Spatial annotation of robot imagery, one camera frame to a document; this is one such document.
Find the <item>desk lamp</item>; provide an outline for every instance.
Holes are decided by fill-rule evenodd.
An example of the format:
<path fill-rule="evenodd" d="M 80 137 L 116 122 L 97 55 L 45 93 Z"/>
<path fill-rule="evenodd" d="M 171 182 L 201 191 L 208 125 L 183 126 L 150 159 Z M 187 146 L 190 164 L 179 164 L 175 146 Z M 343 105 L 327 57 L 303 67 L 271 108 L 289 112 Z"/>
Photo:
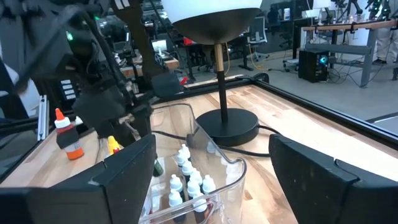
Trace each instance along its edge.
<path fill-rule="evenodd" d="M 233 40 L 254 20 L 262 0 L 162 0 L 173 26 L 185 37 L 215 46 L 220 109 L 197 118 L 222 146 L 244 144 L 258 134 L 258 118 L 247 110 L 227 108 L 222 44 Z"/>

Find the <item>computer tower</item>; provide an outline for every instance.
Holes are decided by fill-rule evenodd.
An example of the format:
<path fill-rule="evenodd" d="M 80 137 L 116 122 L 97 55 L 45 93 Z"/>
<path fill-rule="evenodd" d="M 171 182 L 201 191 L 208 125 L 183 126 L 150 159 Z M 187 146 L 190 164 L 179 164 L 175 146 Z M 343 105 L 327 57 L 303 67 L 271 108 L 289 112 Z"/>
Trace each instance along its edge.
<path fill-rule="evenodd" d="M 329 51 L 301 50 L 298 56 L 298 77 L 312 83 L 328 78 Z"/>

